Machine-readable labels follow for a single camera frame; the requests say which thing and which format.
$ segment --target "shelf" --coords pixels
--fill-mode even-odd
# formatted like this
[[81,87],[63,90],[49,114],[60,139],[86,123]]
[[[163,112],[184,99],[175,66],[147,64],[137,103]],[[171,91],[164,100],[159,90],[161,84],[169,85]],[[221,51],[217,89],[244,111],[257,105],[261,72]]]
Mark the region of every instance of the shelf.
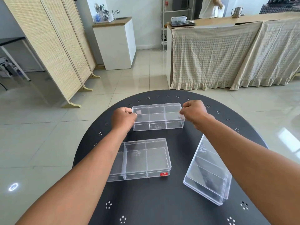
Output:
[[182,11],[190,11],[190,9],[164,11],[164,13],[173,13],[173,12],[182,12]]

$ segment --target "clear plastic box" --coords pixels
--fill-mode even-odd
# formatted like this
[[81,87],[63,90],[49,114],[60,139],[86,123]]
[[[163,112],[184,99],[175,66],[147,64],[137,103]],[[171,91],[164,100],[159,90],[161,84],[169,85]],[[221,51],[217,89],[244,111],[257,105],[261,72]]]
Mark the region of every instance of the clear plastic box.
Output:
[[167,176],[171,168],[165,138],[123,142],[107,181]]
[[137,114],[133,131],[183,128],[185,117],[179,113],[180,103],[133,106]]
[[203,135],[183,183],[213,203],[222,205],[228,199],[231,179],[229,170]]

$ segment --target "white table leg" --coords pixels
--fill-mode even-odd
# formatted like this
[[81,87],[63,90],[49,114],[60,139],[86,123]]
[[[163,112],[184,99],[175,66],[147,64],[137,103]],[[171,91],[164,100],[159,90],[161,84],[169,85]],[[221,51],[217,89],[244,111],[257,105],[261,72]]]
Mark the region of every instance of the white table leg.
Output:
[[33,54],[33,52],[31,51],[31,49],[29,48],[29,46],[27,45],[27,43],[25,42],[25,40],[22,40],[22,43],[26,46],[26,48],[28,49],[28,51],[31,53],[32,57],[34,58],[34,60],[37,62],[37,64],[39,65],[40,69],[42,71],[45,71],[44,67],[40,64],[40,62],[37,60],[37,58],[35,57],[35,55]]
[[1,46],[1,49],[4,51],[4,53],[8,56],[8,58],[17,66],[17,68],[20,70],[20,72],[24,75],[24,77],[30,81],[29,77],[26,75],[26,73],[21,69],[21,67],[17,64],[17,62],[13,59],[13,57],[9,54],[9,52],[4,48],[4,46]]

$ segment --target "white cabinet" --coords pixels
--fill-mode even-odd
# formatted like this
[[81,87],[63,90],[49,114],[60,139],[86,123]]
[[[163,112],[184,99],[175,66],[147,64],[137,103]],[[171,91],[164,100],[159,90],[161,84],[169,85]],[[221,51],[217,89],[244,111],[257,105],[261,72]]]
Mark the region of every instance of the white cabinet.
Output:
[[106,70],[131,69],[136,53],[132,17],[93,25]]

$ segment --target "beige cloth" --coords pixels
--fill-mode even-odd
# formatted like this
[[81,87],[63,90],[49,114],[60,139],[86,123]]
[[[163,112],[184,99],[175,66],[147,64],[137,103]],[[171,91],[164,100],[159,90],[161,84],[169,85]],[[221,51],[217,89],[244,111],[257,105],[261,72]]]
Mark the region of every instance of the beige cloth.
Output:
[[262,22],[173,29],[171,89],[231,87]]
[[230,90],[286,85],[299,67],[299,19],[263,22]]

